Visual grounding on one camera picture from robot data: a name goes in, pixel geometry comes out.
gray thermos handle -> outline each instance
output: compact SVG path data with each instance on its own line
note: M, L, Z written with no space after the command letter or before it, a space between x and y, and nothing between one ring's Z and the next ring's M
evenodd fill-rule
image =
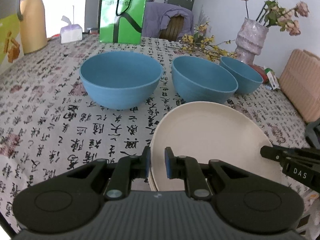
M20 11L20 1L21 0L18 0L18 2L17 2L17 16L18 16L18 19L20 21L22 21L23 20L23 16L22 16L21 11Z

table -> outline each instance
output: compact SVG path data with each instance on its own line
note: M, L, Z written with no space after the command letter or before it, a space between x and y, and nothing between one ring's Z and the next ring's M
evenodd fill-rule
M0 77L0 211L15 231L12 201L24 188L72 170L97 158L117 162L140 155L149 145L159 121L184 100L174 90L171 63L183 52L178 44L142 38L140 45L103 44L97 35L61 45L60 40L25 55ZM80 77L81 63L105 51L127 50L149 55L164 68L153 95L130 110L111 110L87 95ZM235 95L226 105L256 122L274 144L308 147L305 123L282 92L261 85L250 95ZM305 198L306 210L318 197L291 178L283 183ZM132 187L150 190L148 182Z

green paper bag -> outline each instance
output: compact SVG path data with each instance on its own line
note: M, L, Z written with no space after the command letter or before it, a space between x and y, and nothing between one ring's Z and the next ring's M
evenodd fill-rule
M146 0L102 0L100 41L140 44Z

purple cloth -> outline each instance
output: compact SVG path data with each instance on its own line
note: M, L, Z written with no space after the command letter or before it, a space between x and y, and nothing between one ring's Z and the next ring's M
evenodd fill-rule
M181 40L184 34L194 33L193 14L190 10L168 3L147 2L144 9L142 36L159 38L160 31L168 27L171 17L181 15L184 23L177 41Z

small box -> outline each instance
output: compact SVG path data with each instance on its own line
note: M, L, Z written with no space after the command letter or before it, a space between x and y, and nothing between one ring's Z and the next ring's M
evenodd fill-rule
M82 28L79 24L71 24L62 27L60 34L61 44L82 40Z

